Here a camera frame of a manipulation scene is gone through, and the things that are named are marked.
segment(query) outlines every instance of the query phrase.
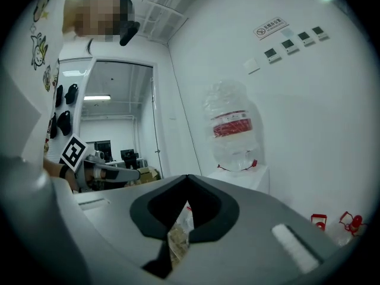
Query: cardboard box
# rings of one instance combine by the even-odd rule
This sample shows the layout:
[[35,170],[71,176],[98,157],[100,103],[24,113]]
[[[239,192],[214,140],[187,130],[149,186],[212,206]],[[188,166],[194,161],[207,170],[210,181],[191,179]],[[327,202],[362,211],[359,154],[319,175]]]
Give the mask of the cardboard box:
[[159,173],[153,167],[145,167],[137,170],[140,171],[141,174],[140,179],[137,181],[137,185],[140,183],[154,182],[159,179]]

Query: wall switch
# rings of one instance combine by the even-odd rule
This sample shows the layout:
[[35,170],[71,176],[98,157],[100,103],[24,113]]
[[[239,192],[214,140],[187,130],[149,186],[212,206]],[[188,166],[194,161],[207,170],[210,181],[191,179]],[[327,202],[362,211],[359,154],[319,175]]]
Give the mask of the wall switch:
[[251,74],[258,69],[260,69],[259,65],[257,64],[255,58],[252,58],[244,63],[244,68],[247,72],[247,74]]

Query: ceiling light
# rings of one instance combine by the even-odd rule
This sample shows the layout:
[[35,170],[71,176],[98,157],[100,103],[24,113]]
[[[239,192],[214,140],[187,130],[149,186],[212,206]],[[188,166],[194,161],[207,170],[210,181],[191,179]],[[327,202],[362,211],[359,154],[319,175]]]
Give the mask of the ceiling light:
[[72,77],[72,76],[85,76],[87,70],[85,70],[83,73],[80,71],[64,71],[64,76],[66,77]]
[[100,96],[84,96],[84,100],[110,100],[111,96],[109,95],[100,95]]

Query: red label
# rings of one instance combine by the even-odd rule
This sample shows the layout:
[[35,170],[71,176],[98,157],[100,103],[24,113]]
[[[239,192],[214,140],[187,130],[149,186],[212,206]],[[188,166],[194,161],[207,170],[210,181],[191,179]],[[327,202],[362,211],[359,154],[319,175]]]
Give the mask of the red label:
[[237,133],[242,133],[252,130],[252,122],[250,119],[241,119],[239,121],[232,121],[223,123],[214,127],[214,135],[216,137],[229,136]]

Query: ceiling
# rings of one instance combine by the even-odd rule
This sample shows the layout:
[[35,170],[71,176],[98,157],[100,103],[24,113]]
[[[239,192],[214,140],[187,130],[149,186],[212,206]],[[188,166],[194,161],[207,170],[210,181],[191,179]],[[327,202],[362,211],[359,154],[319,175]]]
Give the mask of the ceiling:
[[88,80],[85,96],[109,95],[103,102],[84,101],[82,120],[139,117],[141,105],[151,86],[153,69],[123,62],[96,62]]
[[184,13],[196,0],[131,1],[135,8],[135,21],[141,24],[137,35],[166,45],[186,22],[188,18]]

